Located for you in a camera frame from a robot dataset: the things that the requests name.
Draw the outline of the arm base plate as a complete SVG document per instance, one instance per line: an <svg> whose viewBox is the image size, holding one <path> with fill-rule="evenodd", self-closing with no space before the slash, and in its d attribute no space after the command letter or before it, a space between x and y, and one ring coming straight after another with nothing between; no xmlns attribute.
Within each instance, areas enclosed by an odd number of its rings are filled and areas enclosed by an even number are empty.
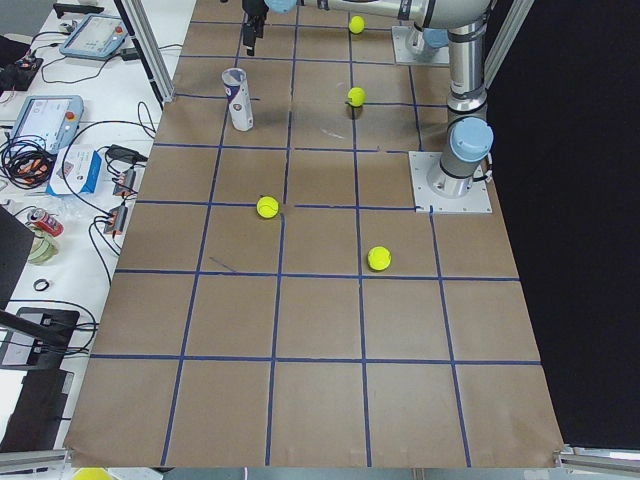
<svg viewBox="0 0 640 480"><path fill-rule="evenodd" d="M449 39L445 29L421 31L414 26L393 26L391 35L396 64L449 66Z"/></svg>
<svg viewBox="0 0 640 480"><path fill-rule="evenodd" d="M409 152L414 208L435 214L490 214L487 182L475 181L480 167L467 179L448 176L440 165L441 152Z"/></svg>

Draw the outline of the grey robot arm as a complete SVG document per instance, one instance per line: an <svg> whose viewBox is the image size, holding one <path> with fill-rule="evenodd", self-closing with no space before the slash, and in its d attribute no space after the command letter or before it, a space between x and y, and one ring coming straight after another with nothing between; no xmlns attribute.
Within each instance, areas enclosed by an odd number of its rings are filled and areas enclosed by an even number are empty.
<svg viewBox="0 0 640 480"><path fill-rule="evenodd" d="M447 139L440 159L426 175L437 195L457 199L474 182L474 172L490 153L494 134L486 122L483 45L486 18L450 29L431 31L449 49L450 92Z"/></svg>
<svg viewBox="0 0 640 480"><path fill-rule="evenodd" d="M243 45L255 53L255 43L263 36L269 12L287 13L297 6L311 5L320 10L340 10L411 21L423 31L444 29L448 35L450 93L447 98L449 119L487 114L487 89L484 73L484 36L488 1L244 1L246 14L242 25Z"/></svg>

